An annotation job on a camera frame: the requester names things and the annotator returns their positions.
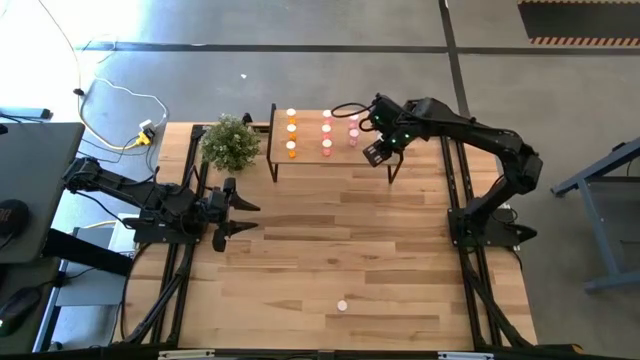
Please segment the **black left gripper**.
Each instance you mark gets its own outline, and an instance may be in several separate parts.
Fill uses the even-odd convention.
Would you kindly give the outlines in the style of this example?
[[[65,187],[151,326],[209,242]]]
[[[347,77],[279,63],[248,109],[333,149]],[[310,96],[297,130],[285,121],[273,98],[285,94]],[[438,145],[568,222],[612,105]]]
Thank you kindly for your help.
[[[254,222],[229,220],[230,207],[240,211],[261,210],[259,206],[244,200],[236,192],[236,180],[233,177],[226,178],[221,187],[213,187],[206,209],[209,222],[217,226],[212,239],[212,246],[216,252],[224,252],[227,241],[233,235],[258,226]]]

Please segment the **black computer mouse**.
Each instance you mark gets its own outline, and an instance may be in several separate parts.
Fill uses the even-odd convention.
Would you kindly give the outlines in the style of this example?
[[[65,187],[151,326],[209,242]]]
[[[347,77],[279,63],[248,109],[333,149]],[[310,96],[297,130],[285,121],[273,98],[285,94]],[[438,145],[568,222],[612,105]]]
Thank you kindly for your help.
[[[41,300],[37,287],[25,287],[16,291],[0,307],[0,337],[13,334]]]

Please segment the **wooden shelf black metal frame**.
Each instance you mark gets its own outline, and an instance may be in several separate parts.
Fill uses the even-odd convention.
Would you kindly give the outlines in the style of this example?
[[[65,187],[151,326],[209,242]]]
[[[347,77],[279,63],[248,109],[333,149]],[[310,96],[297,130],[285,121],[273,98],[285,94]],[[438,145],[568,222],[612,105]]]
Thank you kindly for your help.
[[[324,110],[295,109],[297,123],[296,129],[296,157],[290,159],[286,149],[289,141],[287,125],[290,124],[286,115],[287,109],[282,109],[276,104],[271,105],[268,125],[266,160],[269,166],[271,178],[278,180],[278,170],[281,165],[362,165],[369,162],[363,154],[363,150],[376,140],[376,132],[363,132],[359,128],[359,121],[364,119],[367,112],[360,114],[351,110],[331,111],[333,122],[331,140],[332,153],[326,157],[322,154],[322,132],[324,123]],[[359,131],[358,144],[355,147],[349,145],[349,117],[358,115]]]

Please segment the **green potted plant black pot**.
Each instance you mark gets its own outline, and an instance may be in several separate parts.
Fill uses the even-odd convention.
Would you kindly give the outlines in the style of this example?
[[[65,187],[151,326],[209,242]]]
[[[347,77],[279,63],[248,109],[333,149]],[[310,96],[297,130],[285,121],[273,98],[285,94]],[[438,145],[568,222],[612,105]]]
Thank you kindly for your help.
[[[255,164],[259,134],[238,116],[222,113],[200,139],[202,159],[219,171],[241,172]]]

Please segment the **black cap with logo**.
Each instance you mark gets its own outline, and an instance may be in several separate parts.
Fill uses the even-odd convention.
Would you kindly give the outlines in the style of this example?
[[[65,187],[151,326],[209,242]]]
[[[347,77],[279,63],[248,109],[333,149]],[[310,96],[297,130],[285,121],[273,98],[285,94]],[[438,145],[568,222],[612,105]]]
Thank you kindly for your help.
[[[26,228],[30,218],[26,203],[17,199],[0,202],[0,237],[17,236]]]

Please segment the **grey desk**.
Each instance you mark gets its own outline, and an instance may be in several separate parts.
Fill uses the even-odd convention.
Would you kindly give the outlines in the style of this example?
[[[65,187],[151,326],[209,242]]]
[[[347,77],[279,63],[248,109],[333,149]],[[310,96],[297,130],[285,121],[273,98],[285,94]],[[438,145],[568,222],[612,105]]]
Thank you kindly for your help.
[[[40,256],[63,192],[62,177],[84,134],[80,123],[8,123],[0,135],[0,202],[17,199],[29,209],[26,228],[8,244],[0,236],[0,264]]]

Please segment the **grey equipment box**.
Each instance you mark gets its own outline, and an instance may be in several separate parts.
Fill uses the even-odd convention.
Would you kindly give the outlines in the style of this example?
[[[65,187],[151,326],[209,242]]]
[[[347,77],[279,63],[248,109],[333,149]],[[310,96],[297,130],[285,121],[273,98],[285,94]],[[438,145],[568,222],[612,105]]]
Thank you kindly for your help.
[[[75,228],[72,235],[101,248],[133,257],[136,250],[133,230],[123,225],[105,225],[95,228]],[[118,275],[99,269],[89,270],[89,266],[63,260],[60,270],[71,280],[58,291],[56,305],[102,306],[118,305],[126,280]]]

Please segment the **black metal beam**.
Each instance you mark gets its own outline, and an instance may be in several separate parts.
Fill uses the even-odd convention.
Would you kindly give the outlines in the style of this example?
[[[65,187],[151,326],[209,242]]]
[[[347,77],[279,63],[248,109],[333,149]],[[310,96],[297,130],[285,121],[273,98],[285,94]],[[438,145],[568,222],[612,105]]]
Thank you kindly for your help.
[[[125,255],[50,229],[41,250],[43,257],[57,257],[112,274],[126,276],[133,260]]]

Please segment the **silver aluminium bracket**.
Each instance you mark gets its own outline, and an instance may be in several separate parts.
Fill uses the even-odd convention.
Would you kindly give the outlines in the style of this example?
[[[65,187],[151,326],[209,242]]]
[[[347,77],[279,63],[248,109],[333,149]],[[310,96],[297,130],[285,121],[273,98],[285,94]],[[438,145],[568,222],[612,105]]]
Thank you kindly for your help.
[[[211,360],[214,349],[175,349],[160,351],[157,360]]]
[[[437,353],[438,360],[495,360],[492,353],[442,351]]]

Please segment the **black aluminium rig frame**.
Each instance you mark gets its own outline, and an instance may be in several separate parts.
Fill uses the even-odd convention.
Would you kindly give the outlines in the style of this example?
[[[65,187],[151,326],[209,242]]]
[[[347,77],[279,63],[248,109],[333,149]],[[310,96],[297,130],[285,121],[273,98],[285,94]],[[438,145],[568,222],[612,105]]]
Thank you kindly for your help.
[[[261,210],[236,214],[258,226],[224,252],[209,237],[195,247],[179,346],[547,360],[511,253],[486,251],[488,279],[526,347],[495,347],[482,301],[467,296],[462,268],[476,255],[453,245],[447,220],[466,202],[462,184],[456,146],[437,139],[411,144],[394,181],[369,165],[281,165],[274,182],[259,155],[237,185]]]

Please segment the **black mat with hazard stripes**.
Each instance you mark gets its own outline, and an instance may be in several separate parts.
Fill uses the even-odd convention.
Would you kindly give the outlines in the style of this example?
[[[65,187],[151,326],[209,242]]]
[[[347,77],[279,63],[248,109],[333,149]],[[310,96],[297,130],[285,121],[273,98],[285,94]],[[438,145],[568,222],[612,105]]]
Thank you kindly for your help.
[[[640,0],[518,0],[531,44],[640,47]]]

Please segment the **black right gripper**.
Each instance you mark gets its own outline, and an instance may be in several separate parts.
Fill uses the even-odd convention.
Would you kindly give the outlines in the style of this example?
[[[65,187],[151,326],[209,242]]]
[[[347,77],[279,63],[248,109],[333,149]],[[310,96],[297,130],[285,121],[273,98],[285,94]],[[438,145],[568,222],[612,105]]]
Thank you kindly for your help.
[[[416,138],[410,130],[416,104],[417,100],[408,100],[399,105],[386,95],[375,95],[362,120],[363,132],[377,133],[376,140],[363,150],[372,167],[382,164],[394,153],[403,157],[404,149]]]

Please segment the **blue metal frame table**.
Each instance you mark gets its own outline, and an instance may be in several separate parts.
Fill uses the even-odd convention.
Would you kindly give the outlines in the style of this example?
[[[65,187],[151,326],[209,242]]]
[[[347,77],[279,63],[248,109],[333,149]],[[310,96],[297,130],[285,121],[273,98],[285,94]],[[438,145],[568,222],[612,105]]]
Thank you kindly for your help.
[[[640,269],[625,265],[624,247],[640,245],[640,176],[612,171],[640,158],[640,137],[623,142],[593,164],[550,188],[560,198],[576,190],[584,202],[607,274],[587,281],[587,292],[640,285]]]

